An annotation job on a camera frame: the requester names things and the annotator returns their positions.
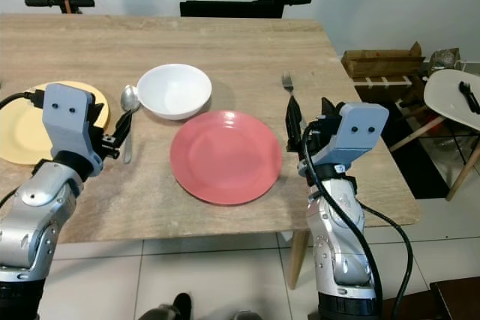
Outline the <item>red plate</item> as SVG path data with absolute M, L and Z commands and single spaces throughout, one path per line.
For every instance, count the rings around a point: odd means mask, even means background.
M 170 146 L 178 185 L 202 202 L 240 206 L 264 196 L 281 173 L 281 146 L 261 119 L 236 111 L 196 115 Z

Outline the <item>white bowl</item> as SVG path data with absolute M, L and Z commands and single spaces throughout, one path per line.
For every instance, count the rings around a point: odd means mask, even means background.
M 146 71 L 135 85 L 142 106 L 159 118 L 191 118 L 212 97 L 212 81 L 198 67 L 166 64 Z

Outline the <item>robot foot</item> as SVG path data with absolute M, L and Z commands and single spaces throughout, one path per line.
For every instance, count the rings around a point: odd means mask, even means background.
M 137 320 L 190 320 L 193 309 L 192 297 L 178 293 L 171 304 L 160 305 L 143 313 Z
M 265 320 L 259 313 L 250 310 L 238 311 L 230 320 Z

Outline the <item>light wooden table leg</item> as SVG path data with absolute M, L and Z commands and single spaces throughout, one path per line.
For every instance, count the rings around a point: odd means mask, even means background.
M 301 275 L 303 261 L 308 254 L 309 244 L 309 230 L 292 231 L 292 238 L 290 241 L 290 259 L 288 259 L 286 262 L 289 265 L 289 270 L 286 273 L 286 285 L 288 286 L 288 289 L 297 289 L 299 275 Z

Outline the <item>small black object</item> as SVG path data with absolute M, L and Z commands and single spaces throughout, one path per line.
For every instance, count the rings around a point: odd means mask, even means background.
M 466 81 L 460 81 L 458 91 L 466 101 L 467 108 L 473 113 L 480 115 L 480 100 L 477 100 L 476 94 L 471 91 L 471 85 Z

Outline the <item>dark furniture corner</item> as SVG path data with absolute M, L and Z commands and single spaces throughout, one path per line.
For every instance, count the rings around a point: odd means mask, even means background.
M 480 320 L 480 277 L 430 283 L 405 294 L 397 320 Z

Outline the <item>silver metal fork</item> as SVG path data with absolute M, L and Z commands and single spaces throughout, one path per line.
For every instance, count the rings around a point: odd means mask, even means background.
M 285 73 L 285 74 L 282 74 L 281 76 L 281 84 L 282 84 L 282 87 L 285 91 L 287 91 L 288 95 L 289 95 L 289 103 L 292 104 L 292 103 L 295 103 L 297 100 L 295 98 L 295 95 L 294 95 L 294 86 L 293 86 L 293 81 L 292 81 L 292 76 L 291 76 L 291 73 Z

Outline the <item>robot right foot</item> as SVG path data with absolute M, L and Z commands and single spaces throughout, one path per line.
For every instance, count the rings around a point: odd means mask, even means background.
M 250 310 L 238 311 L 230 320 L 265 320 L 259 313 Z

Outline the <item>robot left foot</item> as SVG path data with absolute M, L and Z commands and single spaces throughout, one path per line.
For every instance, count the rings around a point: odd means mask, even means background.
M 171 304 L 160 305 L 143 313 L 137 320 L 190 320 L 193 309 L 192 297 L 178 293 Z

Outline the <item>yellow plate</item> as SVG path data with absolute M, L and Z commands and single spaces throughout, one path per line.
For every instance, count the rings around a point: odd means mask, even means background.
M 1 159 L 15 165 L 33 166 L 53 158 L 52 146 L 42 122 L 42 110 L 35 108 L 31 101 L 11 101 L 1 109 Z

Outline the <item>white chair wooden legs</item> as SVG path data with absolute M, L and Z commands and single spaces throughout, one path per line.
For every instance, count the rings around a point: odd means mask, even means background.
M 425 81 L 422 107 L 402 115 L 398 120 L 404 122 L 406 118 L 415 117 L 415 115 L 428 110 L 435 111 L 436 117 L 388 148 L 390 152 L 403 148 L 407 143 L 415 141 L 415 139 L 425 135 L 431 128 L 441 124 L 446 119 L 473 129 L 477 135 L 476 145 L 469 159 L 466 160 L 465 166 L 460 170 L 459 176 L 446 194 L 445 200 L 448 202 L 454 199 L 455 194 L 458 193 L 459 189 L 463 186 L 469 173 L 480 163 L 480 115 L 473 114 L 473 112 L 470 111 L 467 102 L 458 91 L 460 81 L 468 82 L 471 85 L 471 91 L 473 91 L 477 100 L 480 100 L 480 76 L 474 76 L 474 74 L 467 73 L 466 71 L 453 69 L 434 71 Z

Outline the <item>silver metal spoon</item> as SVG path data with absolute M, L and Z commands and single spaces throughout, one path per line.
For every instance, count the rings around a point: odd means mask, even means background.
M 124 111 L 127 113 L 135 113 L 140 108 L 140 99 L 137 95 L 137 88 L 134 85 L 127 85 L 124 87 L 124 91 L 121 98 L 121 104 Z M 130 138 L 124 143 L 123 146 L 123 158 L 122 161 L 125 165 L 131 162 L 133 159 L 133 146 L 131 145 L 131 136 L 133 131 L 130 133 Z

